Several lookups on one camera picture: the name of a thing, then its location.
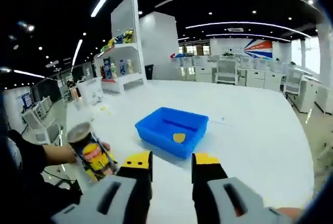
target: white shelving unit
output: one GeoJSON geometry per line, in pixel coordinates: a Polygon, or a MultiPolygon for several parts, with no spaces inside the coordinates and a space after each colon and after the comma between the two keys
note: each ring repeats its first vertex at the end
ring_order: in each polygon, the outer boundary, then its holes
{"type": "Polygon", "coordinates": [[[104,65],[104,59],[110,58],[110,61],[114,62],[117,67],[118,78],[113,81],[102,80],[102,89],[104,90],[124,93],[124,85],[127,83],[137,80],[142,80],[144,84],[147,83],[140,41],[137,0],[124,0],[111,13],[112,37],[117,37],[130,28],[134,29],[133,43],[115,44],[113,49],[97,54],[94,57],[97,77],[101,76],[100,67],[104,65]],[[120,60],[123,60],[127,64],[127,60],[129,59],[131,60],[134,73],[121,75],[120,60]]]}

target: yellow chip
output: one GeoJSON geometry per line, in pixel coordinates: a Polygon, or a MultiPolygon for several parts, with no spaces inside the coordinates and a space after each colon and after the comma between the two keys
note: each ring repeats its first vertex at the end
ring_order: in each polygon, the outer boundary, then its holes
{"type": "Polygon", "coordinates": [[[173,134],[173,140],[177,143],[183,143],[185,141],[186,135],[184,133],[173,134]]]}

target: ceiling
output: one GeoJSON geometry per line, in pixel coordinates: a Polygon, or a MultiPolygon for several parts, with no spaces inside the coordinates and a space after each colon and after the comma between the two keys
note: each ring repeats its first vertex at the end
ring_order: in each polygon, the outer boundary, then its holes
{"type": "MultiPolygon", "coordinates": [[[[51,76],[55,74],[54,68],[45,66],[59,60],[57,68],[62,70],[70,68],[80,39],[83,40],[83,44],[75,64],[91,61],[105,44],[103,39],[107,41],[112,37],[110,14],[122,0],[107,0],[97,16],[91,18],[90,15],[98,1],[5,0],[3,4],[7,8],[7,14],[2,19],[4,21],[2,26],[3,33],[6,34],[4,36],[6,46],[1,66],[51,76]],[[18,21],[34,25],[35,30],[25,31],[17,25],[18,21]],[[8,35],[13,35],[16,39],[9,39],[8,35]]],[[[163,1],[165,0],[138,0],[142,16],[152,11],[175,16],[178,38],[189,37],[188,41],[209,39],[206,34],[227,33],[224,29],[238,27],[243,27],[245,33],[251,34],[273,37],[284,35],[283,38],[287,39],[303,37],[291,32],[286,37],[286,33],[289,32],[287,30],[248,24],[210,25],[186,29],[191,25],[226,21],[263,22],[292,29],[309,24],[313,27],[303,32],[314,36],[315,24],[320,18],[316,9],[299,0],[173,0],[155,8],[163,1]]],[[[21,84],[23,77],[27,81],[38,80],[25,75],[6,73],[2,75],[1,84],[3,87],[12,88],[15,83],[21,84]]]]}

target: snack can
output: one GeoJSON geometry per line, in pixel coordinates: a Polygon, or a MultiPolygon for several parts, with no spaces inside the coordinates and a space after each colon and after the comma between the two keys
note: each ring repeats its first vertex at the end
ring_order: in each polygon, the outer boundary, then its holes
{"type": "Polygon", "coordinates": [[[82,123],[72,128],[67,133],[67,142],[98,180],[116,172],[116,164],[93,133],[90,123],[82,123]]]}

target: white tabletop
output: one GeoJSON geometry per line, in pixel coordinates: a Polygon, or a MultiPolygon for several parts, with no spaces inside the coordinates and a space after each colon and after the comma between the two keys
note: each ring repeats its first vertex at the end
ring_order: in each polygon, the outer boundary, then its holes
{"type": "Polygon", "coordinates": [[[151,149],[153,198],[147,223],[197,223],[191,199],[191,161],[143,143],[135,123],[159,107],[207,115],[207,132],[195,152],[218,157],[228,177],[259,193],[265,206],[302,207],[312,197],[313,161],[303,128],[281,93],[223,84],[151,81],[124,95],[105,95],[93,113],[67,109],[67,131],[93,115],[97,136],[122,164],[151,149]],[[106,111],[98,108],[108,105],[106,111]]]}

